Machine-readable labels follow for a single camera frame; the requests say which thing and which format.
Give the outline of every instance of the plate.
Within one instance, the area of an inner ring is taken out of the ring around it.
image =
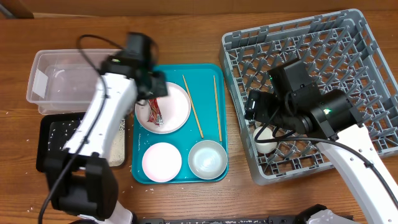
[[[168,134],[181,128],[191,113],[191,102],[187,92],[177,84],[167,83],[168,96],[157,99],[163,118],[163,125],[157,126],[148,122],[150,107],[136,105],[135,111],[138,122],[146,130],[156,134]]]
[[[204,180],[219,177],[228,164],[228,156],[222,145],[211,140],[196,143],[188,156],[193,174]]]
[[[160,142],[146,150],[142,169],[150,180],[163,183],[172,180],[180,172],[181,153],[172,144]]]

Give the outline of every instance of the white cup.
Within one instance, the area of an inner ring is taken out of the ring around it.
[[[254,130],[253,133],[253,138],[256,137],[256,134],[260,131],[262,127],[258,127],[256,128],[256,130]],[[272,131],[269,128],[265,128],[263,130],[263,132],[260,134],[258,140],[266,140],[266,139],[273,139],[274,137],[272,137]],[[260,153],[270,153],[272,152],[275,147],[276,147],[276,142],[270,142],[270,143],[256,143],[256,148],[257,148],[257,152]]]

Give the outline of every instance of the gray bowl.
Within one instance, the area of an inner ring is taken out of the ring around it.
[[[196,143],[188,156],[188,165],[193,174],[203,180],[219,177],[228,164],[225,149],[217,142],[204,140]]]

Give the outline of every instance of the wooden table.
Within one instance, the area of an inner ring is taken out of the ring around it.
[[[126,32],[136,31],[146,33],[158,43],[161,64],[219,65],[221,36],[226,32],[317,14],[321,12],[0,21],[0,223],[37,223],[48,193],[44,175],[35,169],[43,116],[37,112],[37,105],[25,98],[37,51],[74,49],[76,38],[87,33],[124,44]],[[397,11],[365,11],[364,15],[392,72],[398,74]],[[108,48],[97,40],[85,40],[84,45]],[[298,214],[320,203],[337,214],[354,215],[357,221],[366,222],[336,170],[267,186],[256,185],[246,163],[229,93],[226,93],[226,111],[229,172],[225,179],[213,184],[141,185],[133,179],[127,164],[114,171],[119,182],[119,201],[139,218],[264,217]],[[131,161],[131,152],[127,161]],[[396,161],[396,157],[384,159],[395,178],[398,177]],[[45,219],[45,223],[67,223],[76,217],[49,206]]]

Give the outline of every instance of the red object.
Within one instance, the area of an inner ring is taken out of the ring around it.
[[[157,104],[157,100],[148,100],[148,104],[150,106],[150,115],[148,122],[152,122],[155,125],[162,125],[163,124],[163,119],[162,119],[162,114],[160,113],[159,106]]]

